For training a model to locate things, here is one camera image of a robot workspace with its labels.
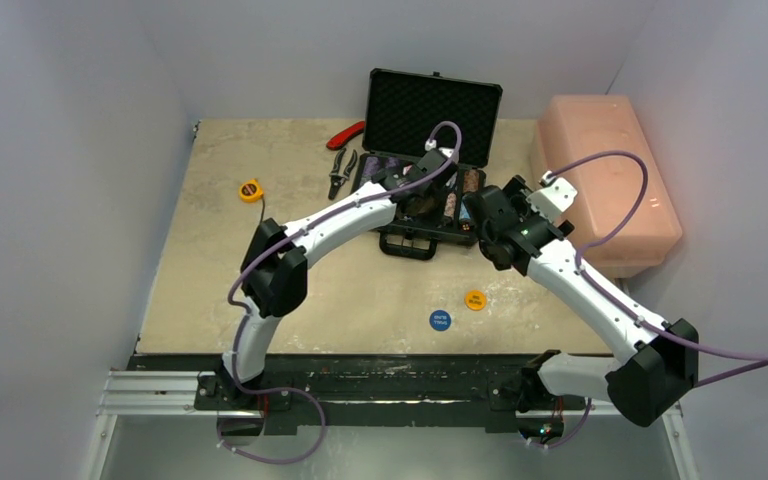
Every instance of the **pink plastic container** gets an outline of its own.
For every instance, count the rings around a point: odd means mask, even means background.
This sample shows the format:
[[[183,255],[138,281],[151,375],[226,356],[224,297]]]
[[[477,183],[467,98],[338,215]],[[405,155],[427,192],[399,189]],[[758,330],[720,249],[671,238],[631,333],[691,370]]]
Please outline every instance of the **pink plastic container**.
[[[554,97],[537,121],[531,165],[535,178],[587,155],[628,150],[649,169],[649,188],[640,209],[610,242],[591,248],[584,258],[603,275],[628,278],[660,264],[681,238],[670,198],[643,130],[622,95]],[[640,167],[625,157],[606,157],[582,165],[564,178],[578,189],[565,217],[575,225],[570,241],[579,247],[602,238],[628,213],[640,191]]]

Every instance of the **red pliers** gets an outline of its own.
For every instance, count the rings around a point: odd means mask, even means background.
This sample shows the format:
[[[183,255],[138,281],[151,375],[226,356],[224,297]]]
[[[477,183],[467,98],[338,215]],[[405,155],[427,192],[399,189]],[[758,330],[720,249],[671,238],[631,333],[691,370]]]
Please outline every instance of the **red pliers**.
[[[366,126],[366,122],[358,122],[351,127],[343,130],[342,132],[334,135],[328,143],[325,144],[325,148],[328,150],[339,150],[349,143],[349,140],[363,133],[363,129]]]

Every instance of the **open case lid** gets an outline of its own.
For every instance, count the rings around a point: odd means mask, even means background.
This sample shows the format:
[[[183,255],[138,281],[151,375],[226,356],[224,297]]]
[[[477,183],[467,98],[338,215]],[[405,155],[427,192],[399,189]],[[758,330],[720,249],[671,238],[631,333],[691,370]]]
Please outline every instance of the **open case lid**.
[[[484,167],[490,156],[502,87],[376,68],[369,74],[363,148],[378,154],[421,157],[431,129],[443,120],[463,133],[459,163]],[[437,145],[452,147],[443,128]]]

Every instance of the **yellow tape measure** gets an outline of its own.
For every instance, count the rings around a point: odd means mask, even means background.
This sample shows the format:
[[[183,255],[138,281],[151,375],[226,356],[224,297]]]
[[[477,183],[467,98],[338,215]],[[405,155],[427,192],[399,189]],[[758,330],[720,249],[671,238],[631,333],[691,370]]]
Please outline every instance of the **yellow tape measure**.
[[[252,178],[240,186],[240,198],[246,203],[254,203],[263,196],[263,189],[257,180]]]

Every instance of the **pliers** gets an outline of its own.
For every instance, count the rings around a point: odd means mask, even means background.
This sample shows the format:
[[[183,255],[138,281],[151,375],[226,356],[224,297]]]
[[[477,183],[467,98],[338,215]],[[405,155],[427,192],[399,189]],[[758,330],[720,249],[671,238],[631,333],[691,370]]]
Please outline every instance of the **pliers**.
[[[352,150],[352,158],[349,159],[349,163],[346,165],[346,169],[343,173],[340,173],[340,163],[343,161],[343,155],[346,154],[346,149],[341,148],[337,152],[337,156],[334,157],[334,167],[331,169],[331,173],[328,175],[331,177],[331,188],[328,190],[328,200],[334,200],[337,197],[337,192],[340,191],[340,187],[346,183],[349,176],[352,174],[352,169],[357,165],[357,150]]]

